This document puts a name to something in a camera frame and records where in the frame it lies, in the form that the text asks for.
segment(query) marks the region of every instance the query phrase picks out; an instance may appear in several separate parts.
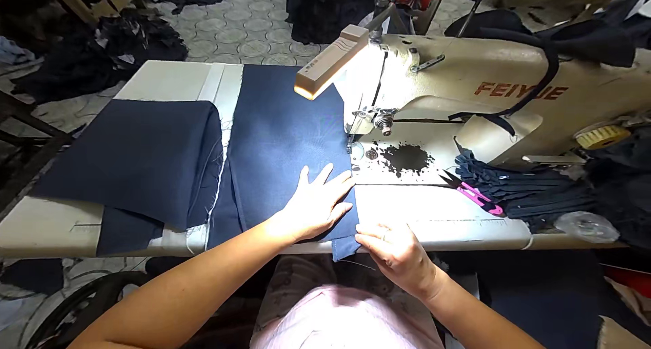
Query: woman's right hand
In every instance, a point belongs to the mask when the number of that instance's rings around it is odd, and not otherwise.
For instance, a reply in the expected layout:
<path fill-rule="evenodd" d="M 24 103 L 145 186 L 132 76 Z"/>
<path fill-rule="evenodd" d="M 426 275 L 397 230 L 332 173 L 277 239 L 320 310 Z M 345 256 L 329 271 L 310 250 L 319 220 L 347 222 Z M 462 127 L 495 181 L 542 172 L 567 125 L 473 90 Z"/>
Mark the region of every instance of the woman's right hand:
<path fill-rule="evenodd" d="M 357 225 L 355 240 L 387 278 L 421 301 L 436 296 L 446 281 L 447 274 L 434 265 L 406 224 Z"/>

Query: scissors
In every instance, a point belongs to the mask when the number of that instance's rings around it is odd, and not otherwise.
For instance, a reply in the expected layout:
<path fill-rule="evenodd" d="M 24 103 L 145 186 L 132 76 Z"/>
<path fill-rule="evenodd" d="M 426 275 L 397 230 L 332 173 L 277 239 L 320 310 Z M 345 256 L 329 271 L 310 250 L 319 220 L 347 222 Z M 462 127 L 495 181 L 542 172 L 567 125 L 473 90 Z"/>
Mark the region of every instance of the scissors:
<path fill-rule="evenodd" d="M 441 171 L 445 172 L 448 176 L 447 178 L 442 175 Z M 475 202 L 478 206 L 482 207 L 488 213 L 496 215 L 498 217 L 506 217 L 506 214 L 502 210 L 502 207 L 497 205 L 497 203 L 491 201 L 489 198 L 485 197 L 479 190 L 469 186 L 465 182 L 461 181 L 458 177 L 452 175 L 447 170 L 439 170 L 439 176 L 443 179 L 449 186 L 459 190 L 461 194 L 466 195 L 470 200 Z"/>

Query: sewing machine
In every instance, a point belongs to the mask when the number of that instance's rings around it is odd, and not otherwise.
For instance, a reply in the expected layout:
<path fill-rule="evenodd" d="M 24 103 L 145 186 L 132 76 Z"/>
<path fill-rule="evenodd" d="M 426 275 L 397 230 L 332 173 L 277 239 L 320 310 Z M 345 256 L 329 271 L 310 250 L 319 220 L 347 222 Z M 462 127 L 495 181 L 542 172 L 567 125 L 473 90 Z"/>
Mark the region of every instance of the sewing machine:
<path fill-rule="evenodd" d="M 428 168 L 454 165 L 453 136 L 492 165 L 521 165 L 528 155 L 557 156 L 578 146 L 574 137 L 582 129 L 651 107 L 651 52 L 639 49 L 631 68 L 561 61 L 549 86 L 506 118 L 515 136 L 482 117 L 448 121 L 460 111 L 510 108 L 547 67 L 540 48 L 516 42 L 383 35 L 349 25 L 297 72 L 295 90 L 314 98 L 334 82 L 344 99 L 344 127 L 362 184 L 436 184 Z M 378 149 L 386 156 L 392 146 L 395 155 L 405 144 L 417 144 L 436 162 L 408 167 L 411 172 L 397 177 L 379 171 L 395 165 L 382 161 Z"/>

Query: navy blue fabric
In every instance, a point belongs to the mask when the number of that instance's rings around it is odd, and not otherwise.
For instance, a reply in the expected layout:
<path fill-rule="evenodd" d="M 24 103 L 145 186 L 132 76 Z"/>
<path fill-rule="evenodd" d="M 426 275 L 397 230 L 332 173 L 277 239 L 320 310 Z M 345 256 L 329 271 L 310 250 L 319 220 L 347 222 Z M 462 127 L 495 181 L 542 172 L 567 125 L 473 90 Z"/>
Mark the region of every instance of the navy blue fabric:
<path fill-rule="evenodd" d="M 0 283 L 53 295 L 63 288 L 61 259 L 25 259 L 3 269 Z"/>
<path fill-rule="evenodd" d="M 97 257 L 144 250 L 153 238 L 163 236 L 165 223 L 145 215 L 104 206 Z"/>
<path fill-rule="evenodd" d="M 208 249 L 242 233 L 240 214 L 235 204 L 235 189 L 231 178 L 231 160 L 226 158 L 224 170 L 221 172 L 219 195 L 212 211 L 210 232 L 208 233 Z"/>
<path fill-rule="evenodd" d="M 265 221 L 289 201 L 304 165 L 312 181 L 329 162 L 330 178 L 350 170 L 343 127 L 344 102 L 330 86 L 314 101 L 294 92 L 296 72 L 288 66 L 244 66 L 233 115 L 228 158 L 242 230 Z M 355 203 L 354 190 L 344 201 Z M 355 207 L 319 237 L 333 243 L 337 261 L 355 252 Z M 213 232 L 219 232 L 219 226 Z"/>
<path fill-rule="evenodd" d="M 98 254 L 133 251 L 207 221 L 221 153 L 211 102 L 112 100 L 31 194 L 104 204 Z"/>
<path fill-rule="evenodd" d="M 651 330 L 604 280 L 589 250 L 438 253 L 454 271 L 477 272 L 480 298 L 546 348 L 594 349 L 610 317 L 646 343 Z"/>

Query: pink shirt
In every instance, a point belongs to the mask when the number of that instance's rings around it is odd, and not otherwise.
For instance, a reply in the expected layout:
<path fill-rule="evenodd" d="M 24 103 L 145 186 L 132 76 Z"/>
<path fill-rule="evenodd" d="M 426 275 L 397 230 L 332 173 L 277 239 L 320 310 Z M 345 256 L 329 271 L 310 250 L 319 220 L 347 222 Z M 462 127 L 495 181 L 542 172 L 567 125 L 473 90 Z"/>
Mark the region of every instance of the pink shirt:
<path fill-rule="evenodd" d="M 315 288 L 251 339 L 262 348 L 443 349 L 434 322 L 418 322 L 377 295 L 341 286 Z"/>

